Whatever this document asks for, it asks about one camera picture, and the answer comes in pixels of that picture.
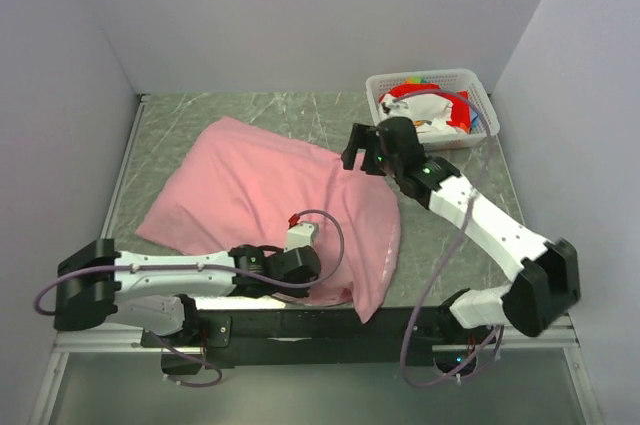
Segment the pink pillowcase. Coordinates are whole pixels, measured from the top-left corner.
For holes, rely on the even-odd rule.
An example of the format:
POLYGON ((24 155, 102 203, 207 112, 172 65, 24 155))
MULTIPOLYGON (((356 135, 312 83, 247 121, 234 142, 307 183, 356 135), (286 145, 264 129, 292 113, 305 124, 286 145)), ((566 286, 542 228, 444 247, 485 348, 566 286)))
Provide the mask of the pink pillowcase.
POLYGON ((362 322, 382 305, 401 236, 385 179, 345 170, 339 154, 233 118, 207 127, 136 234, 184 255, 285 242, 288 220, 313 210, 324 283, 306 303, 352 303, 362 322))

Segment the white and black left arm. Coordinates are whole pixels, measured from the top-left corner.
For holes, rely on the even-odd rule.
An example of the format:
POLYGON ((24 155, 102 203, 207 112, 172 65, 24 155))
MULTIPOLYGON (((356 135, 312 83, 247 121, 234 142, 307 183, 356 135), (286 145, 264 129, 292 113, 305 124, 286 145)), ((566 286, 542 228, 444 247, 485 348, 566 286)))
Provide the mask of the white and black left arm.
POLYGON ((157 256, 119 251, 113 240, 99 239, 59 264, 54 328, 84 331, 113 322, 186 347, 200 333, 195 298, 306 297, 320 271, 311 245, 157 256))

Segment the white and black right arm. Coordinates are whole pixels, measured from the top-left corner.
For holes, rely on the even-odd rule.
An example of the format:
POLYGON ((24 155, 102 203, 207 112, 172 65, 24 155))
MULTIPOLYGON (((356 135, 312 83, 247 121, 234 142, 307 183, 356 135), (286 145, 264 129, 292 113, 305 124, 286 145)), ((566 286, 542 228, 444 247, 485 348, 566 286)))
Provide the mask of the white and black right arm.
POLYGON ((535 338, 579 301, 575 247, 532 232, 486 199, 457 167, 424 150, 409 119, 354 125, 341 154, 344 169, 354 168, 359 151, 363 172, 391 177, 403 194, 462 230, 508 280, 460 290, 443 302, 437 327, 444 340, 460 344, 475 328, 490 325, 510 325, 535 338))

